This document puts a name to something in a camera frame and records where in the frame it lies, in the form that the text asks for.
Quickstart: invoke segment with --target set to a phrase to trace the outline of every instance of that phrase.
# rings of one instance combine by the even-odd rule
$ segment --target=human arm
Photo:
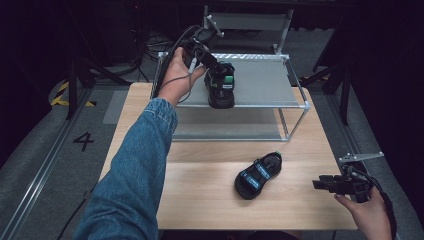
[[[164,84],[188,74],[182,59],[183,50],[177,49]],[[203,73],[203,69],[196,69],[191,76],[193,83]],[[75,239],[157,239],[156,213],[166,157],[177,126],[174,107],[190,90],[193,83],[188,80],[167,84],[130,128],[110,171],[93,191]]]
[[[338,194],[335,198],[350,211],[358,229],[368,240],[392,240],[384,200],[376,187],[370,190],[370,200],[364,203],[353,202]]]

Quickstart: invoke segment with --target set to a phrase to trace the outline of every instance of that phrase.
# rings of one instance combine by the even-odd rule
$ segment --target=black cable
[[[198,25],[195,25],[195,26],[190,26],[190,27],[188,27],[185,31],[184,31],[184,33],[180,36],[180,38],[175,42],[175,44],[174,44],[174,46],[172,47],[172,49],[171,49],[171,51],[168,53],[168,55],[165,57],[165,59],[164,59],[164,61],[163,61],[163,64],[162,64],[162,66],[161,66],[161,71],[160,71],[160,73],[159,73],[159,78],[157,79],[157,82],[156,82],[156,86],[155,86],[155,91],[153,92],[153,98],[155,98],[155,97],[157,97],[158,96],[158,94],[159,94],[159,91],[160,91],[160,89],[161,89],[161,84],[162,84],[162,81],[163,81],[163,79],[164,79],[164,77],[165,77],[165,74],[166,74],[166,70],[168,69],[168,67],[169,67],[169,64],[171,63],[171,60],[172,60],[172,57],[174,56],[174,53],[175,53],[175,50],[179,47],[179,45],[180,45],[180,43],[181,43],[181,41],[184,39],[184,38],[186,38],[187,37],[187,35],[192,35],[192,33],[195,31],[195,30],[197,30],[197,29],[199,29],[200,28],[200,26],[198,26]]]
[[[138,78],[140,78],[140,73],[143,75],[144,79],[146,79],[146,82],[150,82],[146,74],[144,74],[144,72],[141,71],[140,67],[138,67]]]
[[[94,186],[91,188],[90,193],[93,192],[94,188],[97,186],[97,183],[94,184]],[[72,219],[75,217],[75,215],[78,213],[78,211],[81,209],[81,207],[84,205],[84,203],[87,201],[87,191],[84,192],[82,195],[82,200],[78,204],[78,207],[74,210],[72,215],[69,217],[68,221],[66,221],[65,225],[63,226],[62,230],[59,233],[59,236],[56,238],[57,240],[61,239],[63,236],[63,233],[65,233],[66,228],[68,228],[69,223],[71,223]]]
[[[387,195],[387,193],[385,193],[383,191],[383,188],[381,187],[380,183],[378,182],[378,180],[370,175],[368,175],[367,173],[364,173],[360,170],[354,169],[352,166],[349,166],[348,171],[351,172],[356,172],[359,173],[361,175],[363,175],[368,181],[370,181],[372,184],[374,184],[374,186],[378,189],[378,191],[380,191],[380,195],[384,200],[384,205],[386,207],[386,212],[387,212],[387,216],[389,218],[389,222],[390,222],[390,230],[392,233],[392,239],[396,238],[396,232],[397,232],[397,222],[396,222],[396,217],[395,217],[395,212],[393,209],[393,203],[389,198],[389,195]]]

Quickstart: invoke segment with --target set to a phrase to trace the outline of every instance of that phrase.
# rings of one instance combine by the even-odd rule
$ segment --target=denim jacket
[[[150,101],[94,189],[74,239],[157,239],[156,214],[177,124],[170,103]]]

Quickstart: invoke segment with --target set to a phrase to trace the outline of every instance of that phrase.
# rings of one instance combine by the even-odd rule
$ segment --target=sandal
[[[256,159],[252,165],[241,171],[234,182],[238,194],[252,200],[257,197],[265,183],[281,172],[281,153],[273,152],[261,159]]]

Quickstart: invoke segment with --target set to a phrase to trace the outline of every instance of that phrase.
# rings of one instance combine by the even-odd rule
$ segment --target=wooden tabletop
[[[100,178],[109,171],[125,134],[149,102],[151,86],[131,85]],[[311,109],[290,142],[173,142],[157,215],[159,228],[357,229],[333,194],[313,188],[312,180],[319,175],[340,171],[309,103]],[[284,113],[287,122],[294,123],[301,112],[285,109]],[[257,198],[243,200],[234,188],[235,177],[256,158],[274,151],[283,154],[281,173],[265,184]]]

